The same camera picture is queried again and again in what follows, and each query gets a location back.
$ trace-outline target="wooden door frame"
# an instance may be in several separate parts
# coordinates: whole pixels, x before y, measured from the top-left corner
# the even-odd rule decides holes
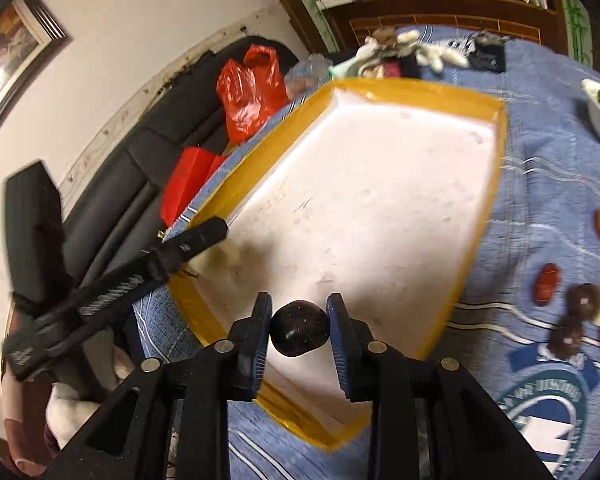
[[[280,3],[289,15],[292,27],[309,53],[327,54],[327,46],[302,0],[280,0]]]

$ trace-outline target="black sofa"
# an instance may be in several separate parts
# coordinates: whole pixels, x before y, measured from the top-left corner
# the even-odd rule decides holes
[[[173,80],[171,89],[116,146],[64,222],[66,268],[77,286],[157,245],[162,192],[189,146],[222,153],[228,143],[216,81],[228,59],[242,61],[252,44],[272,46],[286,74],[298,62],[277,41],[248,36],[207,52]],[[116,328],[116,343],[138,364],[144,357],[133,313]]]

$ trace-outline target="framed picture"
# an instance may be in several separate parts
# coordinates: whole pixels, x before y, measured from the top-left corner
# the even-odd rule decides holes
[[[14,0],[0,14],[0,116],[29,78],[66,39],[39,0]]]

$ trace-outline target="red paper bag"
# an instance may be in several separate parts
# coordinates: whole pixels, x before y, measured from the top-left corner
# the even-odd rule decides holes
[[[227,61],[216,91],[224,106],[226,132],[232,144],[247,140],[288,103],[278,55],[270,46],[252,44],[243,64]]]
[[[202,148],[184,149],[162,196],[160,218],[167,227],[173,225],[225,158]]]

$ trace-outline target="white cloth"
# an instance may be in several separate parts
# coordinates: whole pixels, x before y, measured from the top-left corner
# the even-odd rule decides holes
[[[106,349],[110,358],[101,360],[97,366],[111,370],[119,383],[133,371],[134,365],[125,351],[113,345],[111,349],[111,352]],[[46,423],[58,441],[60,449],[66,446],[99,406],[97,402],[80,400],[78,393],[68,384],[54,384],[46,405]]]
[[[378,67],[387,56],[405,57],[415,53],[420,66],[428,66],[433,72],[441,73],[446,64],[468,68],[468,59],[457,50],[442,44],[422,43],[418,40],[420,32],[416,29],[398,34],[397,45],[386,49],[375,38],[368,36],[356,55],[339,65],[329,68],[334,79],[344,77],[371,77],[382,79],[384,73]]]

